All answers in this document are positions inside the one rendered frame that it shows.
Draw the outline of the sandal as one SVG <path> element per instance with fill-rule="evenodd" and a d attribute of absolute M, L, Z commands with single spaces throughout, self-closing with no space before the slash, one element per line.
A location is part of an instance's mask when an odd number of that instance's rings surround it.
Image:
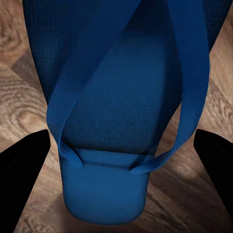
<path fill-rule="evenodd" d="M 209 54 L 232 3 L 22 0 L 64 203 L 75 218 L 123 225 L 143 213 L 150 172 L 198 125 Z M 180 104 L 174 147 L 154 157 Z"/>

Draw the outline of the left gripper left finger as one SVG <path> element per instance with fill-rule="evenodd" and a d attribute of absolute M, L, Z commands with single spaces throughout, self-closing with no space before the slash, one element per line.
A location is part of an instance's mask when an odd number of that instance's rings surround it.
<path fill-rule="evenodd" d="M 14 233 L 50 146 L 44 129 L 0 153 L 0 233 Z"/>

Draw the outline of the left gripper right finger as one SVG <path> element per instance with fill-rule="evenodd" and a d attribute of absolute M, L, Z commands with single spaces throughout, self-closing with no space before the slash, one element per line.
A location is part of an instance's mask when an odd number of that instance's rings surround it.
<path fill-rule="evenodd" d="M 193 146 L 233 220 L 233 143 L 197 129 Z"/>

